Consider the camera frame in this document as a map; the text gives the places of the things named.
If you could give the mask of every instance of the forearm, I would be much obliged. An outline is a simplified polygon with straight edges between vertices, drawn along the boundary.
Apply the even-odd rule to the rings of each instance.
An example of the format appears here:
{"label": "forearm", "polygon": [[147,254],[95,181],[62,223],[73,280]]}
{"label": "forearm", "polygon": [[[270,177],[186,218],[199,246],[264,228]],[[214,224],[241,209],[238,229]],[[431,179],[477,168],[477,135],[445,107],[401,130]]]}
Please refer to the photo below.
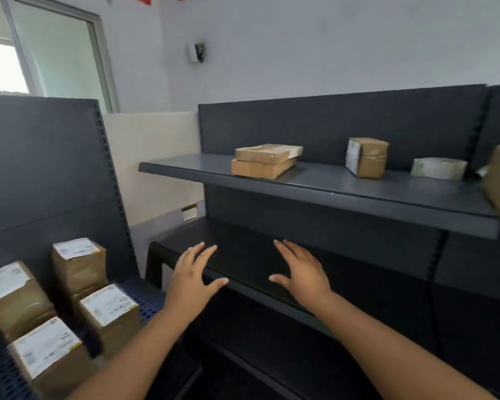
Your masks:
{"label": "forearm", "polygon": [[312,311],[386,400],[494,399],[487,390],[335,293]]}
{"label": "forearm", "polygon": [[187,323],[161,310],[103,369],[68,400],[142,400]]}

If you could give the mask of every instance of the bright window light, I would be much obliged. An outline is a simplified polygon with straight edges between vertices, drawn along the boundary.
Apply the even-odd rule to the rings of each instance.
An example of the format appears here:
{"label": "bright window light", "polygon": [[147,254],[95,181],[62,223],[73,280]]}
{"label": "bright window light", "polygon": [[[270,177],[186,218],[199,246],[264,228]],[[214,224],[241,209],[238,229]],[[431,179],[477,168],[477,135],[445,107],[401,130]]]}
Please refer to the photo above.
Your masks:
{"label": "bright window light", "polygon": [[0,91],[28,93],[14,46],[0,44]]}

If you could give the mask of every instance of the finger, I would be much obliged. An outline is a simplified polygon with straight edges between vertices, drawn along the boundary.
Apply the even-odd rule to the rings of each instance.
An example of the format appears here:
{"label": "finger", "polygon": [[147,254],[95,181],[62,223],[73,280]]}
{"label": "finger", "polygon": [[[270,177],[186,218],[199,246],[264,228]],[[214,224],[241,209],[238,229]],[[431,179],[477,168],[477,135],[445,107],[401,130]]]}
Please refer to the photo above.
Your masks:
{"label": "finger", "polygon": [[281,243],[277,240],[274,240],[274,245],[276,246],[276,248],[278,248],[278,251],[280,251],[281,256],[287,262],[287,264],[289,265],[289,268],[294,266],[294,264],[296,263],[296,255],[294,255],[290,249],[288,249],[286,246],[284,246],[283,243]]}
{"label": "finger", "polygon": [[309,251],[307,251],[305,248],[301,248],[297,243],[290,242],[288,240],[284,240],[283,242],[299,260],[306,259],[308,257],[307,254],[309,254]]}
{"label": "finger", "polygon": [[202,253],[198,256],[198,258],[196,258],[196,261],[194,262],[192,268],[196,269],[196,272],[202,275],[202,273],[204,272],[204,268],[206,268],[207,262],[209,261],[209,258],[213,255],[216,249],[217,246],[213,245],[203,250]]}
{"label": "finger", "polygon": [[230,282],[228,278],[215,279],[213,282],[206,286],[206,289],[209,291],[211,296],[213,296],[220,290],[220,288],[227,285],[228,282]]}
{"label": "finger", "polygon": [[280,284],[281,286],[283,286],[287,290],[289,289],[289,287],[291,285],[291,280],[289,278],[287,278],[285,275],[279,275],[279,274],[271,275],[271,276],[269,276],[269,281]]}
{"label": "finger", "polygon": [[189,269],[194,263],[194,258],[196,255],[200,252],[200,250],[204,247],[204,242],[198,243],[194,247],[189,247],[189,250],[187,251],[187,254],[183,258],[183,262],[181,265],[181,268],[183,269]]}
{"label": "finger", "polygon": [[180,268],[182,267],[183,259],[189,252],[189,249],[187,248],[182,255],[180,255],[180,258],[178,258],[178,261],[176,262],[176,265],[174,266],[174,272],[179,271]]}

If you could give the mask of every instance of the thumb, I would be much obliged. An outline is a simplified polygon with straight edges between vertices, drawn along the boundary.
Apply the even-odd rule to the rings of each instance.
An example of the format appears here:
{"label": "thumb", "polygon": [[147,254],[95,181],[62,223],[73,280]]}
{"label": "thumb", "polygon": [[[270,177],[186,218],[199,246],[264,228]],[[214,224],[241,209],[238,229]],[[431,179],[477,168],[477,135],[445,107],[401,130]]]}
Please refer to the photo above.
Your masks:
{"label": "thumb", "polygon": [[271,275],[269,276],[269,281],[271,282],[276,282],[277,284],[280,284],[283,286],[285,289],[289,289],[289,286],[291,285],[291,280],[287,278],[285,275]]}
{"label": "thumb", "polygon": [[213,282],[207,285],[207,289],[209,290],[211,296],[213,296],[220,290],[220,288],[222,288],[228,282],[230,282],[228,278],[215,279]]}

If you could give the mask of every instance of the beige panel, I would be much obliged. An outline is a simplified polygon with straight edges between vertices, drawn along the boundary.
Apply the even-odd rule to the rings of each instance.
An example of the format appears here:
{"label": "beige panel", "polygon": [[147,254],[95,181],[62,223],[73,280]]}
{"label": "beige panel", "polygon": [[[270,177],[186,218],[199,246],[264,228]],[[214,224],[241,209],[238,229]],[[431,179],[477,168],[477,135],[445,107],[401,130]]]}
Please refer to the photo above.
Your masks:
{"label": "beige panel", "polygon": [[141,161],[200,153],[196,112],[107,114],[104,123],[130,226],[204,199],[200,183],[138,171]]}

